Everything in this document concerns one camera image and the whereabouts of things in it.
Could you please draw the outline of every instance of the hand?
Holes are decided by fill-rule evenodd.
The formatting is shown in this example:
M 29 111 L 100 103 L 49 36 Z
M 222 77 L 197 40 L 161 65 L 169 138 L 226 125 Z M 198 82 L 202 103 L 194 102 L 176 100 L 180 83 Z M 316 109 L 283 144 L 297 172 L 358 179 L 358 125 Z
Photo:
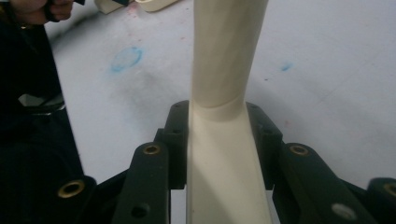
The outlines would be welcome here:
M 10 0 L 16 19 L 20 23 L 41 25 L 47 23 L 44 6 L 48 0 Z M 65 21 L 70 18 L 73 0 L 52 0 L 49 11 L 54 19 Z

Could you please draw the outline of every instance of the blue paint mark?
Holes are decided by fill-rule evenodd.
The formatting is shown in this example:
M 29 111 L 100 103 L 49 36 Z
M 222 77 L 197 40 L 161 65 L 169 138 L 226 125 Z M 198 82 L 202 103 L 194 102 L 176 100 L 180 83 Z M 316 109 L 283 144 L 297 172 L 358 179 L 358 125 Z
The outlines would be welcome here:
M 111 71 L 119 73 L 130 68 L 142 60 L 143 50 L 139 48 L 123 49 L 118 53 L 111 63 Z
M 285 63 L 280 69 L 282 72 L 286 72 L 293 67 L 293 63 Z

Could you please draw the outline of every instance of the person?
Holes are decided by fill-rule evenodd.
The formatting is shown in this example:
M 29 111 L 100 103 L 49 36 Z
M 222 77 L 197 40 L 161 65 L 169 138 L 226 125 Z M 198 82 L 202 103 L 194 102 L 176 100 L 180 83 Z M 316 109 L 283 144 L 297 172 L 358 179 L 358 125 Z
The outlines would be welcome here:
M 20 101 L 62 93 L 44 24 L 69 19 L 72 8 L 72 0 L 0 0 L 0 223 L 50 223 L 51 191 L 83 175 L 66 111 Z

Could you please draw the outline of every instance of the white object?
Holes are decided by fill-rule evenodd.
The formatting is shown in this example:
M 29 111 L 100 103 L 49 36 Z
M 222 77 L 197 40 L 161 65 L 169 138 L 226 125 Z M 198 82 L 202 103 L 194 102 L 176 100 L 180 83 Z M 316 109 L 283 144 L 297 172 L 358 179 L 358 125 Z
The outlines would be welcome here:
M 116 3 L 112 0 L 95 0 L 96 6 L 99 8 L 99 11 L 108 14 L 112 11 L 115 11 L 119 9 L 120 7 L 123 7 L 120 3 Z
M 267 1 L 194 3 L 188 223 L 272 223 L 244 101 Z
M 136 0 L 136 2 L 147 12 L 158 11 L 167 7 L 177 0 Z

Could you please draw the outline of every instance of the white floor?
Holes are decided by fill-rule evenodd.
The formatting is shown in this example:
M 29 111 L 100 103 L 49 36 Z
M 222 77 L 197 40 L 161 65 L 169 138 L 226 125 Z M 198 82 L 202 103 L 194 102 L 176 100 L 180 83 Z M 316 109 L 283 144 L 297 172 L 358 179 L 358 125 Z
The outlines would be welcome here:
M 190 98 L 192 0 L 48 24 L 78 150 L 102 182 Z M 362 188 L 396 178 L 396 1 L 270 1 L 247 88 L 284 134 Z M 182 196 L 173 223 L 184 222 Z

